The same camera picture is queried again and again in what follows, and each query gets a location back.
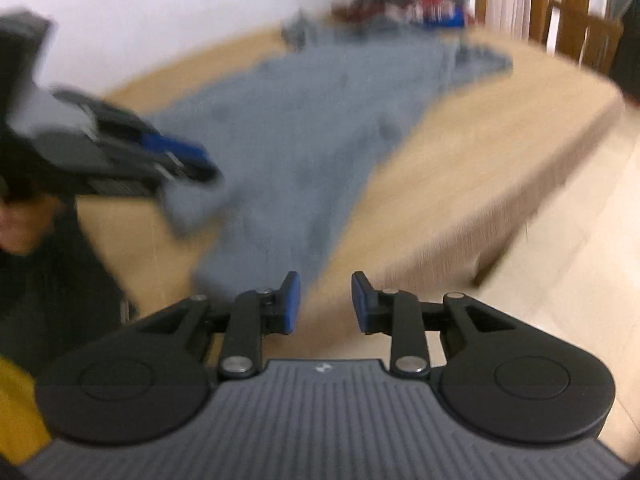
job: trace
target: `yellow object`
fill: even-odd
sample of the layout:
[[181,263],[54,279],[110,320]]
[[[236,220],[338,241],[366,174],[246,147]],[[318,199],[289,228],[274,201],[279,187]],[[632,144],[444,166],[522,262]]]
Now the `yellow object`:
[[0,357],[0,453],[14,465],[27,460],[50,440],[33,386],[28,373]]

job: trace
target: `gray gripper base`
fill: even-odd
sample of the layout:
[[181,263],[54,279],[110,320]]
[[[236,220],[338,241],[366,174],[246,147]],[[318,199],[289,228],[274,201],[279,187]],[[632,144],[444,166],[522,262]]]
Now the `gray gripper base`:
[[596,440],[518,449],[452,420],[423,383],[366,361],[278,361],[226,382],[188,425],[111,449],[56,440],[34,480],[613,480],[628,467]]

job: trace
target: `wooden table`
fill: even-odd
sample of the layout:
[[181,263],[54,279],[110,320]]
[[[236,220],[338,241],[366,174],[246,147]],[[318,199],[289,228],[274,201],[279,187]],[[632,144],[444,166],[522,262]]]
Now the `wooden table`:
[[[468,36],[511,54],[513,73],[437,103],[371,175],[303,301],[296,334],[286,344],[272,340],[267,354],[323,354],[353,335],[354,270],[364,270],[376,287],[419,292],[481,253],[490,261],[487,255],[499,253],[620,117],[621,95],[607,80],[534,44],[481,29]],[[142,76],[108,97],[149,112],[284,51],[277,31],[260,32]],[[83,199],[79,211],[97,251],[143,313],[188,295],[191,269],[220,227],[176,240],[151,202]]]

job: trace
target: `silver bolt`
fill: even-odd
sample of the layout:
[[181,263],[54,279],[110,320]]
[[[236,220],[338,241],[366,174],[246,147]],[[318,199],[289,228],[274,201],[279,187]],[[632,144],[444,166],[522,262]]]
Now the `silver bolt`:
[[230,374],[244,374],[248,372],[253,365],[254,362],[251,361],[251,359],[241,355],[232,355],[222,361],[222,369]]
[[396,360],[396,368],[406,374],[419,374],[427,369],[428,363],[417,355],[405,355]]

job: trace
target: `dark clothing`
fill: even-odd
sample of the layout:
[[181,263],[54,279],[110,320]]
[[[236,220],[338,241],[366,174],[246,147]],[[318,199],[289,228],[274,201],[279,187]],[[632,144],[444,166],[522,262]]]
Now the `dark clothing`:
[[123,298],[69,204],[33,254],[0,251],[0,355],[37,376],[53,359],[119,328]]

